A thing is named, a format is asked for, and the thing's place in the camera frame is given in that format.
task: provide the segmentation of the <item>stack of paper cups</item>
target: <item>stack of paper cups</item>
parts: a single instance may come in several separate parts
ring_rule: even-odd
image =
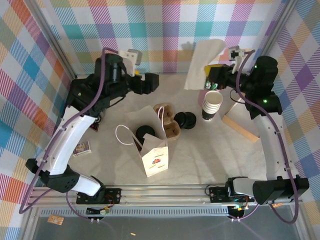
[[[208,91],[202,104],[202,117],[204,120],[211,120],[219,110],[224,97],[218,91]]]

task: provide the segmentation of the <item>plaid wallpaper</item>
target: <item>plaid wallpaper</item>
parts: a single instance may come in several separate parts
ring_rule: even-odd
[[[69,84],[23,0],[0,0],[0,240],[18,236],[25,162],[49,142]]]
[[[280,0],[37,0],[77,74],[102,46],[142,51],[141,72],[188,72],[195,43],[222,39],[257,49]],[[215,63],[229,63],[228,54]]]
[[[286,138],[295,166],[309,178],[312,194],[303,195],[320,239],[320,1],[300,0],[270,54],[278,60]]]

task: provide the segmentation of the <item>metal extrusion bar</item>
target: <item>metal extrusion bar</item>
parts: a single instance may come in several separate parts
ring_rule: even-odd
[[[69,60],[67,59],[66,55],[64,54],[64,51],[62,50],[57,38],[55,37],[54,33],[51,30],[51,27],[49,26],[44,15],[42,14],[42,11],[39,8],[38,4],[36,3],[35,0],[25,0],[24,2],[27,5],[27,7],[29,8],[29,11],[32,13],[35,21],[40,26],[42,33],[44,34],[45,38],[47,39],[53,52],[55,53],[55,55],[59,59],[66,74],[68,75],[68,77],[71,80],[75,79],[76,73],[75,73],[74,69],[72,68],[71,64],[69,63]]]
[[[261,56],[268,56],[271,52],[272,47],[278,40],[282,30],[284,29],[291,13],[294,11],[299,0],[287,0],[283,10],[280,13],[278,20],[275,23],[275,27],[272,33],[269,35],[266,43],[261,51]]]
[[[206,184],[177,185],[117,185],[108,188],[121,188],[120,204],[115,207],[177,207],[177,206],[235,206],[236,202],[210,203],[210,197],[205,194]],[[29,203],[48,188],[35,187]],[[76,206],[76,192],[69,192],[71,204]],[[42,197],[35,207],[67,207],[66,194],[51,191]],[[87,207],[102,207],[102,204],[87,205]]]

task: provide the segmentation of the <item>round black object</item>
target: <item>round black object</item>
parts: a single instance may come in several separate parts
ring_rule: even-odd
[[[139,127],[135,132],[135,136],[142,145],[145,142],[145,139],[144,139],[145,134],[150,134],[152,136],[156,136],[156,132],[152,127],[150,127],[148,125],[143,125],[143,126]]]
[[[193,129],[197,122],[197,117],[192,112],[187,111],[186,115],[186,126],[185,129]]]
[[[179,124],[181,129],[184,129],[187,126],[187,116],[184,112],[178,112],[174,116],[174,120]]]

